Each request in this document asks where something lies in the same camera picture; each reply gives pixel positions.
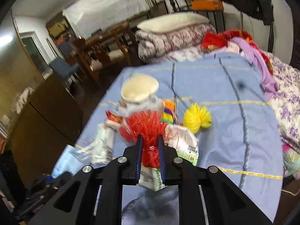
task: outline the purple cloth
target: purple cloth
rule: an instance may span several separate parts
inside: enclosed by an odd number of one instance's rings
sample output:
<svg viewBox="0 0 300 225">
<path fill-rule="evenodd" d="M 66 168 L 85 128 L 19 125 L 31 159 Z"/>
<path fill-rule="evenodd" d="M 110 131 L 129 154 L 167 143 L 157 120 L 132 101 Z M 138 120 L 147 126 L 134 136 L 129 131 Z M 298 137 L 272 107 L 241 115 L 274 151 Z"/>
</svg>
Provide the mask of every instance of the purple cloth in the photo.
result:
<svg viewBox="0 0 300 225">
<path fill-rule="evenodd" d="M 266 101 L 270 100 L 273 94 L 279 90 L 279 84 L 273 79 L 260 52 L 252 48 L 249 43 L 241 37 L 233 37 L 230 41 L 236 43 L 240 49 L 244 51 L 246 59 L 253 62 L 253 64 L 259 68 L 262 74 L 262 85 L 265 88 L 265 99 Z"/>
</svg>

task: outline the yellow pom-pom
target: yellow pom-pom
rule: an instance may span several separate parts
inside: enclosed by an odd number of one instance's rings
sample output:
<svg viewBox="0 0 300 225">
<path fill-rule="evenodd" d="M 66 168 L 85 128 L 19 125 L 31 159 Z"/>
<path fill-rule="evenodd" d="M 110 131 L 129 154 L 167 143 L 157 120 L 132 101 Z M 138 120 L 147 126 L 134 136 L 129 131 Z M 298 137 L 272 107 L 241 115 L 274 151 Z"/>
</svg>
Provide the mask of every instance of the yellow pom-pom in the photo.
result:
<svg viewBox="0 0 300 225">
<path fill-rule="evenodd" d="M 212 125 L 212 115 L 206 107 L 200 108 L 197 103 L 192 103 L 183 116 L 183 126 L 189 128 L 193 134 L 200 127 L 209 128 Z"/>
</svg>

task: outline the white plastic sheet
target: white plastic sheet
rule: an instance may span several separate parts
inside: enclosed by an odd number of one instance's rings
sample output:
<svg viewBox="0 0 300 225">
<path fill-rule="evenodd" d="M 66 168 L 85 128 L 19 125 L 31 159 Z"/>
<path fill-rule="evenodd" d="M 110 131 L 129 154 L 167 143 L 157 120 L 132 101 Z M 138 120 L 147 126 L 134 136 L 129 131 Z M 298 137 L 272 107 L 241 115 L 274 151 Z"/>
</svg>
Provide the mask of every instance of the white plastic sheet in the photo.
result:
<svg viewBox="0 0 300 225">
<path fill-rule="evenodd" d="M 79 0 L 64 10 L 77 37 L 89 38 L 105 28 L 149 10 L 145 0 Z"/>
</svg>

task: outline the orange box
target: orange box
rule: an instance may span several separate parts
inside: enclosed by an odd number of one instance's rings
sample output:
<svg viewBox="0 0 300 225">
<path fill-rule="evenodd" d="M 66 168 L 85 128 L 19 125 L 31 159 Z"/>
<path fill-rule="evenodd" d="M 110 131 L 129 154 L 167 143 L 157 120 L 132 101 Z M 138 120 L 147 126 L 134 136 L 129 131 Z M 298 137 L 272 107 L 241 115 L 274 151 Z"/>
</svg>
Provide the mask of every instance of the orange box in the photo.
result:
<svg viewBox="0 0 300 225">
<path fill-rule="evenodd" d="M 224 11 L 223 3 L 221 1 L 207 0 L 192 1 L 192 9 L 203 11 Z"/>
</svg>

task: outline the silver screw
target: silver screw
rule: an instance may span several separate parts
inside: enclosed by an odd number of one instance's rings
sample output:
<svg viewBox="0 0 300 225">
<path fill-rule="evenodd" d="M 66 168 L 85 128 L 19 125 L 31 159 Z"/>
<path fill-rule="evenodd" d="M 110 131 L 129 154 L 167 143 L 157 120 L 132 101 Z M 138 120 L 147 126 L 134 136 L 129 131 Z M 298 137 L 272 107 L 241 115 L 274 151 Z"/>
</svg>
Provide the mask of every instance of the silver screw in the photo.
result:
<svg viewBox="0 0 300 225">
<path fill-rule="evenodd" d="M 175 157 L 174 162 L 179 164 L 183 162 L 183 159 L 181 157 Z"/>
<path fill-rule="evenodd" d="M 88 172 L 90 172 L 92 170 L 92 167 L 91 166 L 84 166 L 83 168 L 82 168 L 82 171 L 84 172 L 84 173 L 88 173 Z"/>
<path fill-rule="evenodd" d="M 218 171 L 218 168 L 216 166 L 210 166 L 208 168 L 208 170 L 211 172 L 211 173 L 216 173 Z"/>
<path fill-rule="evenodd" d="M 119 158 L 118 158 L 118 162 L 119 162 L 119 163 L 127 162 L 127 158 L 126 158 L 126 157 L 119 157 Z"/>
</svg>

